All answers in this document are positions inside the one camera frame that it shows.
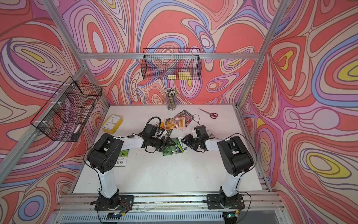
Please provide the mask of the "dark green melon seed packet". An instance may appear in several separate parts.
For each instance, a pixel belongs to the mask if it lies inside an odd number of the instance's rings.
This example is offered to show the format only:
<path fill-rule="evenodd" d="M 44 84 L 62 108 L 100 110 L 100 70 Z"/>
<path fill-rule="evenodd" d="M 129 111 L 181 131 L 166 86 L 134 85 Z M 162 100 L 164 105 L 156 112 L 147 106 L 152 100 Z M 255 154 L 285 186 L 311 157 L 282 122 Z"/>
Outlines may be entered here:
<path fill-rule="evenodd" d="M 187 151 L 187 148 L 185 147 L 184 143 L 181 142 L 182 139 L 183 137 L 173 138 L 172 140 L 176 143 L 175 146 L 162 152 L 162 155 L 169 156 L 185 153 Z"/>

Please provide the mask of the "yellow sunflower seed packet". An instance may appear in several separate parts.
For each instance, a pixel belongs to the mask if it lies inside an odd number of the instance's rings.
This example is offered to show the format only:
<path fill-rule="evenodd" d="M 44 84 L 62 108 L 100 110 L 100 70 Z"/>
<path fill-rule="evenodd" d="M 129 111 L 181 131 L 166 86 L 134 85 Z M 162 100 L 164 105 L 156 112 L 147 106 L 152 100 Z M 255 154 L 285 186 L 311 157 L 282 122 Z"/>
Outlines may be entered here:
<path fill-rule="evenodd" d="M 165 124 L 164 124 L 164 122 L 161 122 L 160 127 L 162 127 L 162 128 L 165 129 Z M 163 133 L 162 136 L 170 136 L 171 133 L 172 133 L 172 131 L 173 131 L 172 129 L 165 129 L 165 131 L 164 131 L 164 133 Z"/>

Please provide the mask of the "orange shop seed packet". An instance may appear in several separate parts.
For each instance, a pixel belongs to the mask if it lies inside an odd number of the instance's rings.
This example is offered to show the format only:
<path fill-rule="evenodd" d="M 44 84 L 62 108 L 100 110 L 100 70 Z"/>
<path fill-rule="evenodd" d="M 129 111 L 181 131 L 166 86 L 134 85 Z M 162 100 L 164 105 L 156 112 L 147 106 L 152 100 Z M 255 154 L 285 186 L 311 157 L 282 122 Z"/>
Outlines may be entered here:
<path fill-rule="evenodd" d="M 186 121 L 184 117 L 165 119 L 164 122 L 165 130 L 174 130 L 174 129 L 184 130 L 185 128 L 186 128 Z"/>

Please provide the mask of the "pink flower field seed packet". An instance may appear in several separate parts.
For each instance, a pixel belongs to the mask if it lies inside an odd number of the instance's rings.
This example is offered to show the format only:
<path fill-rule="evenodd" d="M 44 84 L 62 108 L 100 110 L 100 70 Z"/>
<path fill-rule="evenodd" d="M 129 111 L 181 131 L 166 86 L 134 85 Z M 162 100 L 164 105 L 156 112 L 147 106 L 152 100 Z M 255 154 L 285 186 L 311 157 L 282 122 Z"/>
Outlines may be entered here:
<path fill-rule="evenodd" d="M 185 130 L 189 124 L 192 122 L 193 120 L 193 116 L 192 114 L 190 114 L 187 110 L 183 110 L 181 112 L 179 112 L 177 115 L 174 116 L 175 120 L 183 120 L 185 121 L 185 125 L 183 127 L 180 127 L 180 130 Z"/>

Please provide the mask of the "green mimosa seed packet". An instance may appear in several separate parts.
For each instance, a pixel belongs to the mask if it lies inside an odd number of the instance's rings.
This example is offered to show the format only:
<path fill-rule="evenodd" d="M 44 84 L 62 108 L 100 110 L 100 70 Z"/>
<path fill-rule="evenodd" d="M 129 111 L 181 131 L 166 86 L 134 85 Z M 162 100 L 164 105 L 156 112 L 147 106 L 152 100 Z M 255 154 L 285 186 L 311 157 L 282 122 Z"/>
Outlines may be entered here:
<path fill-rule="evenodd" d="M 115 167 L 125 167 L 127 164 L 128 154 L 129 154 L 129 150 L 122 150 L 119 153 Z"/>

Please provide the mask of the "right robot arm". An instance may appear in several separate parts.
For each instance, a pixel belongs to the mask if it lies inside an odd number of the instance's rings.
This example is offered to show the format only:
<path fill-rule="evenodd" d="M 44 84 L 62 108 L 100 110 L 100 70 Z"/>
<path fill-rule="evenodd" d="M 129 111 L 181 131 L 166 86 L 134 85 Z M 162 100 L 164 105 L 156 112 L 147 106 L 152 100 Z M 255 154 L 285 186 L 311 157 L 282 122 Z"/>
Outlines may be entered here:
<path fill-rule="evenodd" d="M 210 210 L 243 210 L 245 203 L 238 187 L 244 174 L 255 166 L 251 153 L 237 134 L 226 139 L 216 139 L 209 137 L 205 126 L 198 126 L 194 128 L 194 131 L 195 137 L 188 134 L 180 142 L 195 151 L 201 149 L 202 152 L 219 152 L 227 172 L 219 193 L 208 194 L 203 202 Z"/>

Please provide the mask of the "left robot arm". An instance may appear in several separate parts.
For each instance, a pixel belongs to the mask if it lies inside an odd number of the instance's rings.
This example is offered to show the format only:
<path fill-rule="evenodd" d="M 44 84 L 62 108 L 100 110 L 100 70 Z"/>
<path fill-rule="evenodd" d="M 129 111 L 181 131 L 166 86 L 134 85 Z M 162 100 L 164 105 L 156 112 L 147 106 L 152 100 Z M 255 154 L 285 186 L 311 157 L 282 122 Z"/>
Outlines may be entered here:
<path fill-rule="evenodd" d="M 121 196 L 115 183 L 114 167 L 122 150 L 153 147 L 156 151 L 175 146 L 170 137 L 156 137 L 158 127 L 147 124 L 139 134 L 115 137 L 109 133 L 101 136 L 87 154 L 87 164 L 94 169 L 99 178 L 98 199 L 92 204 L 96 211 L 130 211 L 133 196 Z"/>

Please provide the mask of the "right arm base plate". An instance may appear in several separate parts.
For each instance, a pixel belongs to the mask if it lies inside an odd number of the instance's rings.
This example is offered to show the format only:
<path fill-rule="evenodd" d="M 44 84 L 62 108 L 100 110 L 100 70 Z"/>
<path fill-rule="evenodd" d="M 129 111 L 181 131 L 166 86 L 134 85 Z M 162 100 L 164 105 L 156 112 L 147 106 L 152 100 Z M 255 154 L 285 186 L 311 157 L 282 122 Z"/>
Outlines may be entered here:
<path fill-rule="evenodd" d="M 208 204 L 208 209 L 235 209 L 241 211 L 245 209 L 245 203 L 241 194 L 236 194 L 232 197 L 227 197 L 225 194 L 210 194 L 203 202 Z"/>

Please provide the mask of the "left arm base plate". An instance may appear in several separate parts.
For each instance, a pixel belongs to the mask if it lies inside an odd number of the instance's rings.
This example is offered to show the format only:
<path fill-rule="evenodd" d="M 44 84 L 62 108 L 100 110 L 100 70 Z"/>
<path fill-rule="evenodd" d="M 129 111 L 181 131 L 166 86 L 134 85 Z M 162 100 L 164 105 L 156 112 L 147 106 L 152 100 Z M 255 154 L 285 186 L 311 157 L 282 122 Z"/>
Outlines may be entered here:
<path fill-rule="evenodd" d="M 114 196 L 105 198 L 99 194 L 98 199 L 93 202 L 95 211 L 130 211 L 133 207 L 134 196 Z"/>

